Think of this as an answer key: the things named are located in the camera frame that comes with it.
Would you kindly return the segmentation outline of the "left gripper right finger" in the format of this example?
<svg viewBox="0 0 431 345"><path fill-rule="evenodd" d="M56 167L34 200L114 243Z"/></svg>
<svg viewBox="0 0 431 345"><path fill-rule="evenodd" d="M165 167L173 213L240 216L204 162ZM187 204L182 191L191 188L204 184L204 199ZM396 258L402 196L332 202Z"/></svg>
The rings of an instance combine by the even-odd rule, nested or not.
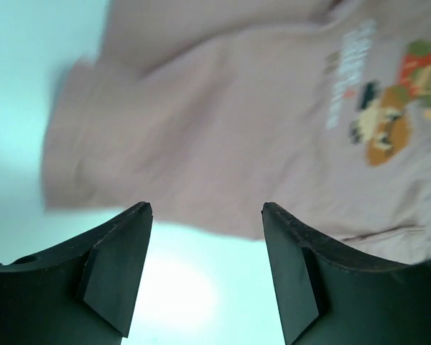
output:
<svg viewBox="0 0 431 345"><path fill-rule="evenodd" d="M431 345L431 259L358 251L276 203L261 214L286 344Z"/></svg>

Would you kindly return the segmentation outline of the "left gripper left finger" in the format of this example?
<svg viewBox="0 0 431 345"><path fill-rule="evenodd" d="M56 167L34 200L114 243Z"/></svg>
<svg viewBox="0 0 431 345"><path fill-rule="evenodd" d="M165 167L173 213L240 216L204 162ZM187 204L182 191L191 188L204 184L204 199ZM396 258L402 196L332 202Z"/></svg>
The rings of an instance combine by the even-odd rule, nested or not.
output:
<svg viewBox="0 0 431 345"><path fill-rule="evenodd" d="M152 230L141 202L48 249L0 264L0 345L120 344Z"/></svg>

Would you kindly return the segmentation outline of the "pink pixel-print t-shirt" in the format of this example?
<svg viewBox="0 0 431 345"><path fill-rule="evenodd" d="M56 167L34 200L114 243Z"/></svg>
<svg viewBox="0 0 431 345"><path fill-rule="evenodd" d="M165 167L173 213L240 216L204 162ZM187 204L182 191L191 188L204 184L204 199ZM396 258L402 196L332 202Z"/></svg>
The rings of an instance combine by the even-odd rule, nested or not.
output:
<svg viewBox="0 0 431 345"><path fill-rule="evenodd" d="M431 1L112 1L57 97L49 209L149 201L261 239L274 201L363 252L431 258Z"/></svg>

